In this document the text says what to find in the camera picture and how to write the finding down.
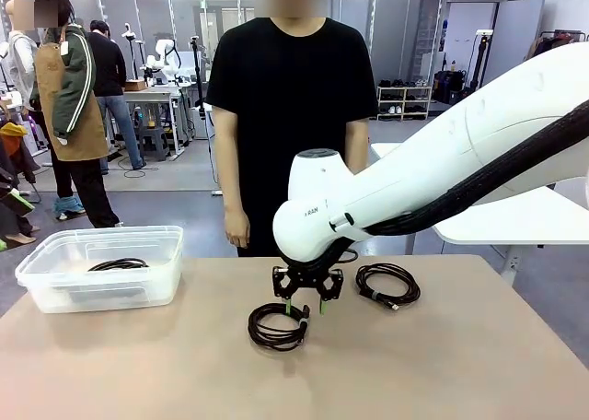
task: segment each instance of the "desk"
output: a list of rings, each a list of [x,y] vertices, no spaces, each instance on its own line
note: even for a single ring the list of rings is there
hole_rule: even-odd
[[[380,157],[399,144],[372,144]],[[589,211],[547,187],[490,204],[471,206],[433,226],[442,240],[456,245],[508,245],[501,270],[513,284],[527,251],[537,245],[589,244]],[[409,235],[406,254],[413,254]]]
[[[276,259],[184,263],[166,307],[0,319],[0,413],[18,420],[586,420],[589,372],[480,257],[362,258],[303,347],[261,350],[249,313],[274,301]],[[422,298],[399,312],[359,297],[358,267],[393,262]],[[386,278],[375,286],[395,287]]]
[[[188,119],[190,118],[186,117],[186,112],[179,105],[179,103],[181,102],[181,94],[184,94],[185,99],[188,98],[187,89],[191,85],[192,84],[182,84],[180,86],[153,86],[141,91],[125,91],[124,93],[125,100],[128,103],[131,102],[134,104],[167,104],[169,106],[170,122],[172,126],[172,134],[174,137],[174,155],[170,158],[170,160],[175,160],[176,158],[178,158],[178,156],[184,153],[184,140],[191,140],[191,132],[188,129]],[[176,121],[177,114],[175,113],[175,102],[179,105],[178,116],[180,117],[180,127],[178,127]]]

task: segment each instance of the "shoe rack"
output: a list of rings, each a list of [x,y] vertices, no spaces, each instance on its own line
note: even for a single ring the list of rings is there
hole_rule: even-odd
[[[405,118],[412,119],[413,116],[423,116],[423,119],[429,116],[431,87],[379,87],[377,94],[379,113],[376,118],[378,120],[399,118],[404,121]],[[400,112],[381,113],[380,110],[384,107],[400,107]],[[415,111],[417,107],[425,111]]]

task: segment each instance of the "clear plastic bin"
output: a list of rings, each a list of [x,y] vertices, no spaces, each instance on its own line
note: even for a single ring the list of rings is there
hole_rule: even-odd
[[[167,305],[178,288],[183,238],[181,227],[62,231],[27,256],[16,277],[47,313]],[[88,271],[126,257],[142,259],[149,268]]]

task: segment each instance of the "blue jeans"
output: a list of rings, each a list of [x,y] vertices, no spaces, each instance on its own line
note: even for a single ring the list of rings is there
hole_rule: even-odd
[[[100,113],[102,114],[102,121],[106,127],[107,109],[110,114],[114,116],[114,120],[119,125],[119,131],[122,134],[122,138],[125,140],[127,151],[129,152],[129,159],[131,160],[131,166],[133,169],[140,169],[144,160],[139,154],[139,147],[137,145],[137,139],[135,138],[135,131],[133,129],[133,123],[131,122],[131,115],[129,114],[129,107],[123,95],[120,96],[100,96],[97,97],[98,106],[100,107]],[[100,168],[102,171],[109,170],[109,162],[104,157],[100,160]]]

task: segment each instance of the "stool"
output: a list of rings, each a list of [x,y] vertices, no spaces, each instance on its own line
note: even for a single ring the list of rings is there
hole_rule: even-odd
[[[161,162],[169,156],[166,133],[163,128],[146,128],[139,130],[139,148],[142,154],[155,154]]]

